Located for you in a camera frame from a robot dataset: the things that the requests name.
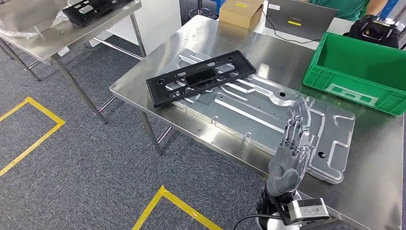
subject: yellow tape line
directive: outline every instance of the yellow tape line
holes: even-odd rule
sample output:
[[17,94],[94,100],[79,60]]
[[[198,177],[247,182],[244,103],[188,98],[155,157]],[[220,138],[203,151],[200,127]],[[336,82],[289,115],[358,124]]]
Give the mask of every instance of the yellow tape line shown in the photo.
[[14,165],[16,165],[24,157],[26,157],[31,151],[33,151],[35,148],[37,148],[38,145],[40,145],[51,134],[55,133],[55,131],[57,131],[65,123],[61,118],[59,118],[58,116],[53,114],[47,108],[40,105],[38,102],[34,101],[34,99],[32,99],[31,97],[27,97],[23,102],[18,104],[16,107],[12,108],[10,111],[8,111],[4,115],[0,116],[0,121],[6,119],[8,116],[10,116],[12,113],[14,113],[15,111],[17,111],[18,109],[20,109],[27,103],[32,105],[39,111],[41,111],[43,114],[47,115],[53,121],[55,121],[56,125],[51,130],[49,130],[47,133],[45,133],[41,138],[39,138],[34,144],[32,144],[26,151],[24,151],[22,154],[20,154],[18,157],[16,157],[12,162],[10,162],[6,167],[4,167],[2,170],[0,170],[0,177],[3,176],[8,170],[10,170]]
[[187,205],[185,202],[181,201],[179,198],[177,198],[174,194],[169,192],[164,188],[164,186],[161,186],[161,188],[158,190],[158,192],[155,194],[155,196],[152,198],[152,200],[149,202],[147,207],[144,209],[142,214],[140,215],[139,219],[135,223],[134,227],[131,230],[139,230],[149,214],[151,214],[151,211],[154,209],[154,207],[157,205],[158,201],[161,199],[161,197],[165,197],[168,199],[171,203],[182,209],[185,213],[187,213],[189,216],[193,217],[195,220],[197,220],[199,223],[203,224],[206,228],[210,230],[222,230],[219,226],[211,222],[209,219],[204,217],[202,214],[194,210],[192,207]]

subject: green bin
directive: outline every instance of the green bin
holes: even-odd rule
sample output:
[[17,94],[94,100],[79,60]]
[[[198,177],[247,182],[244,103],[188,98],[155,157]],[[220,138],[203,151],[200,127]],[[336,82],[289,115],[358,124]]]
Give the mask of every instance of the green bin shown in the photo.
[[406,52],[324,33],[303,84],[392,115],[406,112]]

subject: black cable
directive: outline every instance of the black cable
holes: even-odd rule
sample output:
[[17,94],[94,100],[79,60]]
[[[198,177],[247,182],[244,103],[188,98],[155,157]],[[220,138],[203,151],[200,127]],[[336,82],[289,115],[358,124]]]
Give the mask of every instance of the black cable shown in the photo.
[[262,11],[262,14],[265,16],[265,19],[271,24],[271,26],[272,26],[272,28],[273,28],[273,33],[274,33],[275,36],[278,37],[278,38],[281,38],[281,39],[283,39],[283,40],[285,40],[285,41],[287,41],[287,42],[297,42],[297,43],[300,43],[300,44],[306,44],[306,43],[310,43],[310,42],[319,42],[319,41],[320,41],[320,39],[316,39],[316,40],[311,40],[311,41],[307,41],[307,42],[299,42],[299,41],[296,41],[296,40],[289,40],[289,39],[286,39],[286,38],[284,38],[284,37],[281,37],[281,36],[279,36],[279,35],[276,34],[275,26],[274,26],[274,25],[271,23],[271,21],[268,19],[268,17],[266,16],[266,14],[265,14],[264,11]]
[[234,224],[233,230],[237,229],[237,226],[240,224],[240,222],[242,222],[245,219],[249,219],[249,218],[255,218],[255,217],[261,217],[261,218],[269,218],[269,219],[281,219],[281,217],[278,216],[271,216],[271,215],[266,215],[266,214],[250,214],[250,215],[246,215],[241,217],[239,220],[237,220],[237,222]]

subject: laptop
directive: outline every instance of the laptop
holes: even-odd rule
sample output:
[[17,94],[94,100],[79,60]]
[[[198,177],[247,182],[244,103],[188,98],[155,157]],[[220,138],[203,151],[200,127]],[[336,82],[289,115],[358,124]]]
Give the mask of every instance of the laptop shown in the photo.
[[[269,0],[266,17],[277,31],[317,40],[327,31],[337,11],[298,0]],[[273,29],[268,20],[265,27]]]

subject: stainless steel table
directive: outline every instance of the stainless steel table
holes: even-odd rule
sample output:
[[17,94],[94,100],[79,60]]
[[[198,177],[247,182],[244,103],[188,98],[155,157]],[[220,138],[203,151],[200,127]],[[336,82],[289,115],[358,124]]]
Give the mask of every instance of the stainless steel table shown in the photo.
[[157,76],[185,48],[211,57],[239,49],[257,68],[259,76],[353,112],[357,121],[344,181],[332,185],[306,175],[299,190],[304,197],[324,198],[331,215],[358,229],[400,227],[403,117],[390,116],[303,86],[302,77],[313,51],[302,46],[202,16],[192,18],[110,87],[114,95],[139,110],[157,153],[160,153],[159,144],[146,114],[258,173],[268,172],[269,154],[176,106],[153,107],[145,80]]
[[[90,23],[86,27],[78,27],[71,24],[69,21],[66,21],[44,31],[40,35],[34,36],[29,39],[25,37],[10,37],[0,34],[0,46],[3,47],[12,58],[17,60],[22,65],[22,67],[37,80],[39,80],[38,77],[31,71],[33,67],[35,67],[41,62],[47,65],[55,64],[62,72],[62,74],[65,76],[65,78],[68,80],[68,82],[71,84],[71,86],[79,93],[79,95],[85,101],[86,105],[95,113],[98,119],[104,123],[106,122],[106,119],[100,114],[100,112],[109,103],[111,103],[115,97],[114,96],[111,97],[101,107],[96,108],[93,102],[90,100],[90,98],[78,85],[72,74],[70,74],[69,70],[61,62],[60,58],[68,51],[75,49],[94,38],[103,44],[106,44],[112,48],[124,52],[134,58],[142,60],[143,57],[145,57],[145,49],[142,43],[141,35],[139,33],[135,16],[133,14],[136,10],[140,9],[141,7],[142,7],[141,0],[134,0],[129,4],[123,6],[121,9],[115,10],[107,14],[106,16]],[[95,38],[101,32],[112,27],[114,24],[121,21],[123,18],[127,16],[131,17],[131,21],[135,29],[135,36],[137,37],[137,40],[140,44],[142,57],[135,55],[131,52],[128,52],[126,50],[123,50],[113,44]],[[14,53],[14,51],[8,47],[8,45],[4,41],[9,42],[11,45],[14,45],[15,47],[19,48],[25,53],[33,56],[38,61],[27,66]]]

